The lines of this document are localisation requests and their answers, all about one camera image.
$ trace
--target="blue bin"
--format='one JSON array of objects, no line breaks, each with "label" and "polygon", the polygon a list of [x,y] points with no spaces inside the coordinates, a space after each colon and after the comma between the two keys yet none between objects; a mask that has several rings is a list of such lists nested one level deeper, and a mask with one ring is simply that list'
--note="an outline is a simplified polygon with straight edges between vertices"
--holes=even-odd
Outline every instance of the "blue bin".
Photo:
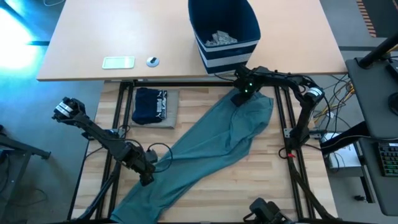
[{"label": "blue bin", "polygon": [[[188,10],[207,74],[234,72],[248,62],[261,33],[247,0],[189,0]],[[207,47],[206,41],[218,30],[238,42]]]}]

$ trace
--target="computer keyboard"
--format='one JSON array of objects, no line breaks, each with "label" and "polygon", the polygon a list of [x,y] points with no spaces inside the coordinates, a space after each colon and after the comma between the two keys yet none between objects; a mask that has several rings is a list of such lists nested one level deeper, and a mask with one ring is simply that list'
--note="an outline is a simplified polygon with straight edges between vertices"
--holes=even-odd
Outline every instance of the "computer keyboard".
[{"label": "computer keyboard", "polygon": [[398,144],[378,143],[376,151],[381,173],[386,177],[398,177]]}]

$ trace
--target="black desk leg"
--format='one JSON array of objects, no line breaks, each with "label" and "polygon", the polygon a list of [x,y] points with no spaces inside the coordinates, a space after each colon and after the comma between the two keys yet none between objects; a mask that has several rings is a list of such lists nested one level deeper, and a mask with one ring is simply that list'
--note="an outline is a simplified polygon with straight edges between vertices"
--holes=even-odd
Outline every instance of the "black desk leg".
[{"label": "black desk leg", "polygon": [[24,144],[22,142],[12,140],[9,137],[2,134],[0,134],[0,146],[6,146],[8,148],[17,151],[20,150],[20,151],[30,152],[33,155],[41,156],[43,159],[48,159],[51,154],[51,152],[46,152],[41,149],[37,149],[36,147]]},{"label": "black desk leg", "polygon": [[362,166],[362,172],[363,172],[363,176],[361,177],[361,183],[362,183],[363,191],[365,193],[366,201],[367,201],[367,203],[374,203],[374,195],[371,192],[372,190],[370,188],[371,183],[370,183],[368,177],[366,176],[363,166]]},{"label": "black desk leg", "polygon": [[323,143],[321,143],[321,149],[323,155],[328,155],[332,152],[335,152],[345,146],[348,146],[356,141],[358,141],[361,137],[350,137],[350,136],[369,136],[368,127],[366,126],[365,121],[353,126],[349,130],[339,134],[338,136],[331,138]]}]

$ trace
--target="wooden table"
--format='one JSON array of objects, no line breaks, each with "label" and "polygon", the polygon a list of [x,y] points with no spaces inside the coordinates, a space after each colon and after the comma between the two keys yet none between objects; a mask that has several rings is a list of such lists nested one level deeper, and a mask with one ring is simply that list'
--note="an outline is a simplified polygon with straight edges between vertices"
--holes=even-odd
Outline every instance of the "wooden table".
[{"label": "wooden table", "polygon": [[[95,118],[95,122],[102,128],[111,128],[118,88],[118,83],[106,83],[104,86]],[[231,87],[180,87],[179,89],[180,101],[175,129],[133,127],[127,138],[138,140],[144,149],[154,142],[164,142],[172,146]],[[263,88],[261,92],[268,97],[275,97],[272,87]],[[294,96],[292,96],[292,99],[294,112],[298,117],[301,107]],[[126,102],[124,101],[119,124],[123,120],[125,105]],[[309,141],[308,143],[318,146],[316,141]],[[93,141],[89,145],[88,153],[99,147],[98,142]],[[290,218],[295,218],[287,161],[277,155],[278,150],[282,147],[284,147],[284,142],[277,104],[274,102],[269,126],[255,138],[249,155],[236,164],[203,178],[184,194],[172,208],[167,210],[160,221],[241,222],[242,218],[249,213],[249,205],[258,197],[267,201],[274,201]],[[166,152],[164,148],[155,150],[160,156]],[[303,147],[303,155],[311,190],[322,205],[332,215],[337,216],[321,152],[311,147]],[[106,151],[102,150],[91,155],[85,161],[72,217],[81,215],[98,193],[105,157]],[[116,204],[124,198],[138,180],[139,176],[134,171],[122,169]],[[302,203],[304,203],[303,193],[301,192],[300,195]]]},{"label": "wooden table", "polygon": [[[346,73],[319,0],[249,0],[261,40],[248,67]],[[104,57],[135,56],[133,69],[103,70]],[[155,68],[148,57],[158,57]],[[205,77],[187,0],[71,0],[65,3],[37,79]]]}]

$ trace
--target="teal cloth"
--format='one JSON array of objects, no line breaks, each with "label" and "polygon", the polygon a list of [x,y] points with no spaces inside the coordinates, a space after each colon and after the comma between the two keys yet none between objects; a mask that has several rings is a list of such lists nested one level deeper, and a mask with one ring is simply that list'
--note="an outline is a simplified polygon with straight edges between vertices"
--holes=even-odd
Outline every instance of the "teal cloth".
[{"label": "teal cloth", "polygon": [[[173,163],[154,174],[146,187],[136,184],[112,213],[119,223],[156,223],[201,178],[238,162],[249,154],[253,138],[269,123],[273,99],[256,93],[240,107],[231,102],[231,90],[172,147]],[[162,170],[170,163],[167,153],[156,164]]]}]

